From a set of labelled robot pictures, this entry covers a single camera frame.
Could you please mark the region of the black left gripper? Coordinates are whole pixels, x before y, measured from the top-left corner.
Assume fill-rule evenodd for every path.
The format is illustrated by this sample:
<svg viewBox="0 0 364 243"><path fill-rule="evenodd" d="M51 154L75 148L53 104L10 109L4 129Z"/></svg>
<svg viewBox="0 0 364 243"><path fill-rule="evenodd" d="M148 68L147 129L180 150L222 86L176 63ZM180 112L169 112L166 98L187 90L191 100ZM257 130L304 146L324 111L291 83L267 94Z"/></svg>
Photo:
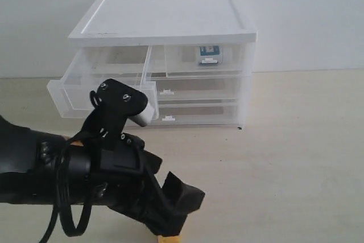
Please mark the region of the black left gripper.
<svg viewBox="0 0 364 243"><path fill-rule="evenodd" d="M111 210L146 226L164 226L164 237L178 236L188 215L200 209L205 192L172 172L159 184L155 175L163 160L144 147L142 139L130 134L88 141L90 178L107 185L101 200Z"/></svg>

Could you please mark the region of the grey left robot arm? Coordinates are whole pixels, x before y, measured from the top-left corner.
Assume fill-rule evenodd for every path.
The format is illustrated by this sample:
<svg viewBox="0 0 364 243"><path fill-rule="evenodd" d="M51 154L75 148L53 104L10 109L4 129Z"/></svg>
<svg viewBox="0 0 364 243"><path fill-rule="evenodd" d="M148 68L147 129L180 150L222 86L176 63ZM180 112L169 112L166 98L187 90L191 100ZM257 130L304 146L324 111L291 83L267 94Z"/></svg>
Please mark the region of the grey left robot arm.
<svg viewBox="0 0 364 243"><path fill-rule="evenodd" d="M204 192L171 172L159 184L162 159L139 137L119 133L110 151L103 147L106 136L101 130L68 139L1 120L1 202L51 205L43 242L57 221L67 236L82 235L93 206L142 223L154 235L177 236Z"/></svg>

